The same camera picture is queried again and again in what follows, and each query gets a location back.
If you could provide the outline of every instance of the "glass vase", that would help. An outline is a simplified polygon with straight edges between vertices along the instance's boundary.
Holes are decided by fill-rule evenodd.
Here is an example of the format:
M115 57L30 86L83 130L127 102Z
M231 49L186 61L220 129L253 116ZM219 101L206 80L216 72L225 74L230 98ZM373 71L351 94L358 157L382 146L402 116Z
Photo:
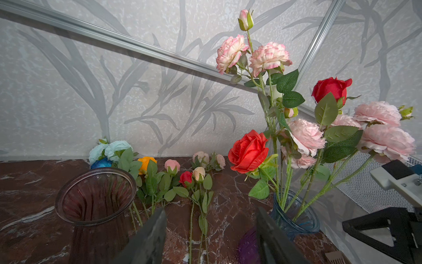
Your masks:
M133 226L124 212L135 192L133 177L117 168L90 170L60 189L55 210L75 226L70 264L107 264L126 246Z
M286 205L291 202L294 196L294 192L288 192ZM273 210L271 211L270 216L274 219L280 229L287 235L290 241L293 242L297 235L315 234L319 231L319 219L311 207L308 207L296 220L296 222L292 221L292 219L299 211L302 198L297 197L287 212L283 212L279 203L277 202L275 194L273 199ZM240 264L260 263L256 231L256 227L253 227L241 238L239 242L238 257Z

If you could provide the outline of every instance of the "pink peony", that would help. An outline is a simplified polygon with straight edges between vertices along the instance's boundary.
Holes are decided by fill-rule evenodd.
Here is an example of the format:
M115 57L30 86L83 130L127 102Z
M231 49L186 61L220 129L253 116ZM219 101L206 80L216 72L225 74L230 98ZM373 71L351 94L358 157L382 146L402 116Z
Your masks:
M293 141L298 145L300 153L313 157L317 154L318 149L324 148L326 140L322 137L323 133L319 131L318 124L297 119L289 122L289 127L292 130Z
M359 130L363 129L359 122L353 120L353 118L351 118L349 115L346 115L346 114L337 115L336 119L334 120L333 123L331 123L331 125L332 126L349 125L349 126L355 126L359 128Z
M286 152L286 148L285 147L281 147L281 151L284 154L284 162L287 164L287 152ZM315 158L307 156L305 154L302 154L302 157L300 159L295 159L292 157L292 168L294 169L298 169L298 168L302 168L302 169L307 169L310 166L314 165L316 163Z
M251 56L252 75L254 77L257 77L263 70L277 68L282 64L289 66L292 61L289 60L286 47L275 42L270 42L265 47L260 46Z
M167 172L173 171L174 168L177 168L177 170L176 170L176 173L177 173L180 170L180 164L179 164L179 162L177 162L175 160L167 160L164 163L164 168L167 170Z
M401 114L397 107L387 102L371 102L369 104L360 104L354 109L356 121L378 121L384 125L400 126Z
M227 68L233 67L238 61L242 53L249 49L245 44L245 37L238 35L237 37L229 37L223 42L221 48L217 51L217 69L220 74L223 74Z
M216 159L218 165L220 165L220 168L224 169L224 166L226 166L226 160L224 159L223 155L217 154Z
M415 139L401 128L391 125L375 124L363 131L357 148L362 152L375 151L375 160L387 163L392 160L407 161L415 153Z

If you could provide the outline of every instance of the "red rose bud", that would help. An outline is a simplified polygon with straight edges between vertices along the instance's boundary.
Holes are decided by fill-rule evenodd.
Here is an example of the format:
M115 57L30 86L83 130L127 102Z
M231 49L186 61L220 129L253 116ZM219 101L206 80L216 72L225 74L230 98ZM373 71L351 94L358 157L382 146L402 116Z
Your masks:
M245 134L229 151L229 160L234 165L231 169L247 173L258 168L267 158L268 148L265 147L267 141L264 133L258 134L255 130Z
M343 105L346 103L347 97L347 87L352 84L352 79L348 79L346 81L337 80L337 77L333 79L330 77L328 79L318 81L317 84L314 86L314 90L312 91L312 96L315 98L315 101L319 103L321 99L324 98L329 93L334 95L336 101L338 101L341 97L343 98Z
M192 173L189 171L182 173L182 175L180 175L179 182L186 188L186 184L184 182L192 183Z

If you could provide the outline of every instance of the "flower arrangement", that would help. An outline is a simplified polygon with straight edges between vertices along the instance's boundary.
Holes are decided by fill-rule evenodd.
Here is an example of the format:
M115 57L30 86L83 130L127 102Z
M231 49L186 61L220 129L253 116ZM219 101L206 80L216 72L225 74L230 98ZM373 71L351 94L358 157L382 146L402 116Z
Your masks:
M257 87L268 126L263 133L252 130L245 134L229 151L229 160L233 164L231 169L246 174L246 179L258 180L249 196L265 199L271 190L286 212L307 186L303 202L293 219L296 221L321 195L358 174L372 159L382 163L394 159L403 161L414 153L414 139L399 128L401 120L412 118L411 107L397 108L381 101L359 105L353 117L342 113L344 104L357 98L347 97L347 87L351 86L352 79L343 81L331 77L318 81L312 91L316 101L316 123L293 120L298 114L297 107L305 100L293 91L298 70L284 74L284 67L292 65L289 53L284 45L275 42L254 50L249 33L253 27L252 13L242 10L238 22L240 29L246 31L247 39L243 35L228 38L218 49L216 62L221 74L233 75L231 83L237 83L245 76L250 79L245 86ZM266 147L269 139L274 149L270 156ZM355 172L332 185L359 150L368 152L370 157ZM334 163L334 170L324 166L326 163ZM292 172L298 168L306 169L306 172L296 197L286 204ZM315 179L326 184L307 201Z

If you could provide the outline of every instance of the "wallpaper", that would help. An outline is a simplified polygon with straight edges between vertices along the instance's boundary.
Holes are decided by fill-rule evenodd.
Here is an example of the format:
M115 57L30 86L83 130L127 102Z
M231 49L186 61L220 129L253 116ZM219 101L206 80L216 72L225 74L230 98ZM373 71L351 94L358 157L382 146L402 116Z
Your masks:
M240 9L253 8L257 38L285 43L295 67L317 28L304 32L305 24L288 27L288 21L324 16L330 5L34 2L211 65L215 47L237 34ZM8 13L1 13L0 28L5 51L0 54L1 159L86 157L102 136L125 139L141 155L184 156L198 150L226 155L252 128L266 129L257 95L243 86Z
M362 95L347 101L344 110L350 114L370 101L413 106L416 118L401 124L416 139L414 157L421 159L421 32L420 0L346 0L298 87L305 104L315 107L310 94L318 80L337 76L353 79L348 96Z

